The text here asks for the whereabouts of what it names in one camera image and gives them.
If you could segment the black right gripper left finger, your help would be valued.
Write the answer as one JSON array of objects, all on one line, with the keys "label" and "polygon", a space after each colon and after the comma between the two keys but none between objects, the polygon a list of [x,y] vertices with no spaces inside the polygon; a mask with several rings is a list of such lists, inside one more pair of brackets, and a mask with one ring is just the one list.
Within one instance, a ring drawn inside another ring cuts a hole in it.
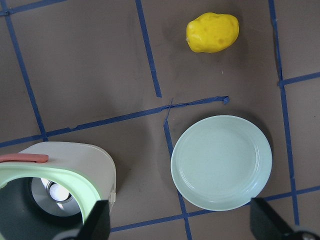
[{"label": "black right gripper left finger", "polygon": [[111,233],[110,207],[108,200],[95,203],[83,226],[63,231],[57,240],[108,240]]}]

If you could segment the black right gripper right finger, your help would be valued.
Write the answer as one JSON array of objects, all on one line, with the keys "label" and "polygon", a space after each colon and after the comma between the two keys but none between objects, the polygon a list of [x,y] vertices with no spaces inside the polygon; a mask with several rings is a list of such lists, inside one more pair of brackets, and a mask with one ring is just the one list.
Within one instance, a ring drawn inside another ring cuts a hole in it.
[{"label": "black right gripper right finger", "polygon": [[265,201],[250,200],[250,230],[256,240],[318,240],[320,236],[308,230],[294,229]]}]

